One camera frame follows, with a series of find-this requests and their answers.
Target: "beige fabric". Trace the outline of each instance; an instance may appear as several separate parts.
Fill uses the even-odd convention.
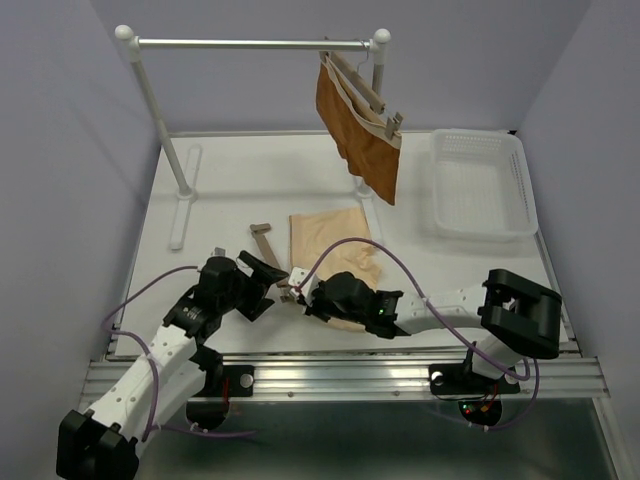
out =
[[[346,237],[371,238],[362,208],[291,215],[291,266],[311,268],[331,244]],[[333,250],[316,272],[321,280],[348,271],[369,287],[378,285],[380,267],[374,263],[374,248],[358,242],[340,245]]]

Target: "brown cloth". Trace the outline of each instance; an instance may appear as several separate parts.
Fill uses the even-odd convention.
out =
[[[331,60],[323,55],[316,109],[347,161],[349,173],[362,177],[380,198],[395,205],[402,137],[385,136],[385,123],[348,86]]]

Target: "red wire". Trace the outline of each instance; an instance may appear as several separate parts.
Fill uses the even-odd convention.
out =
[[[489,405],[487,405],[486,407],[484,407],[486,410],[485,411],[489,411],[489,409],[491,408],[491,406],[493,405],[493,402],[496,401],[496,397],[498,396],[498,384],[496,383],[493,386],[493,397],[491,398],[491,401],[489,402]]]

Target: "wooden clip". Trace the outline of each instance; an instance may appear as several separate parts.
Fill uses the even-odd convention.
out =
[[[400,112],[396,112],[396,114],[393,117],[388,117],[387,126],[384,129],[385,137],[391,140],[393,136],[396,134],[396,132],[398,131],[398,129],[400,128],[400,125],[402,124],[402,120],[404,120],[404,117]]]

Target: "white metal pole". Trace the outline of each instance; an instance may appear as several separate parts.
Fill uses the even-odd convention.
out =
[[[376,30],[371,40],[371,51],[373,52],[373,81],[371,87],[379,95],[382,88],[382,74],[384,64],[387,61],[387,47],[391,41],[391,33],[385,28]]]
[[[167,126],[164,123],[162,114],[160,113],[158,101],[153,94],[151,84],[149,83],[149,78],[147,77],[147,73],[142,66],[138,37],[135,37],[133,35],[133,30],[131,30],[131,28],[127,25],[120,25],[116,28],[116,38],[122,40],[127,46],[131,67],[136,75],[138,83],[140,84],[140,89],[142,90],[144,99],[146,100],[149,111],[151,112],[151,115],[153,117],[153,121],[156,125],[156,130],[158,131],[158,136],[160,137],[160,143],[164,147],[164,153],[167,155],[167,159],[169,160],[169,165],[171,166],[173,175],[176,177],[176,182],[178,182],[178,195],[181,198],[190,198],[194,195],[194,191],[185,179],[184,172],[182,171],[182,167],[180,166],[180,160],[178,159],[176,150],[173,147],[173,142],[171,141],[171,137],[169,136],[169,132],[167,131]]]
[[[387,60],[387,47],[391,41],[391,33],[386,28],[376,30],[373,38],[369,42],[370,51],[373,53],[373,80],[371,88],[378,95],[382,88],[382,74],[384,73],[384,64]],[[358,195],[364,198],[371,197],[373,190],[367,185],[362,177],[355,177],[356,191]]]
[[[224,50],[317,50],[319,52],[361,52],[369,50],[369,40],[183,40],[139,38],[146,48],[197,48]]]

